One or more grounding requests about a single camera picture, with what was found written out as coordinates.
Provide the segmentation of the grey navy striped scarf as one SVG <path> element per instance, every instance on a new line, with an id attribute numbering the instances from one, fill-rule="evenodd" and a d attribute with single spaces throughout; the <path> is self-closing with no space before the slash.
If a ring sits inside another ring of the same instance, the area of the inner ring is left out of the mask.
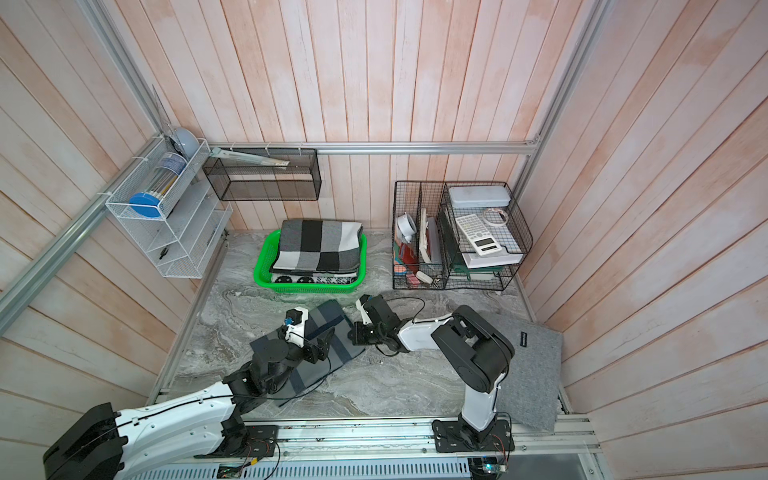
<path id="1" fill-rule="evenodd" d="M 251 343 L 253 356 L 248 370 L 257 391 L 286 402 L 318 386 L 364 353 L 365 348 L 349 338 L 352 327 L 335 300 L 311 310 L 287 310 L 279 328 Z"/>

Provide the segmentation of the black white smiley scarf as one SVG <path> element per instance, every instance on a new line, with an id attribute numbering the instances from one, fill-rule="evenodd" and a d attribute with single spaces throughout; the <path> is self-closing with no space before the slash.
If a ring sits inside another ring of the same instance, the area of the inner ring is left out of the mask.
<path id="1" fill-rule="evenodd" d="M 349 285 L 358 279 L 357 274 L 327 274 L 312 273 L 298 274 L 271 274 L 271 282 L 277 284 L 321 284 L 321 285 Z"/>

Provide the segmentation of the grey black checkered scarf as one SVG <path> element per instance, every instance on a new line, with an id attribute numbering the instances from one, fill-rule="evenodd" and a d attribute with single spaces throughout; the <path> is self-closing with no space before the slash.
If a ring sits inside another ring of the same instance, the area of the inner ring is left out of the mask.
<path id="1" fill-rule="evenodd" d="M 361 263 L 363 225 L 337 220 L 285 220 L 272 273 L 351 274 Z"/>

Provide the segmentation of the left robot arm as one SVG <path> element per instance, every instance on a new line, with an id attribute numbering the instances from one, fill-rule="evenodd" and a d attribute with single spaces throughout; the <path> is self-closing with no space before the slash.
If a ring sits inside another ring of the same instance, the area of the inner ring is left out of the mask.
<path id="1" fill-rule="evenodd" d="M 334 302 L 290 309 L 271 335 L 257 339 L 250 361 L 197 392 L 138 409 L 111 403 L 88 410 L 43 456 L 48 479 L 123 479 L 177 460 L 232 457 L 248 448 L 243 417 L 292 384 L 299 366 L 330 359 Z"/>

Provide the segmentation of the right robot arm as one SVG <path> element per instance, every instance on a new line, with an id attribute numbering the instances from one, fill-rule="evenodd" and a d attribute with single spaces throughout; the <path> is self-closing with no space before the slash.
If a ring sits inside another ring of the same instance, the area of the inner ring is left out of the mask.
<path id="1" fill-rule="evenodd" d="M 465 384 L 461 412 L 455 420 L 435 420 L 432 431 L 439 453 L 515 449 L 511 424 L 498 415 L 501 384 L 515 355 L 511 342 L 467 305 L 442 317 L 403 320 L 380 295 L 356 302 L 362 320 L 348 338 L 358 346 L 385 346 L 392 354 L 436 350 L 443 354 Z"/>

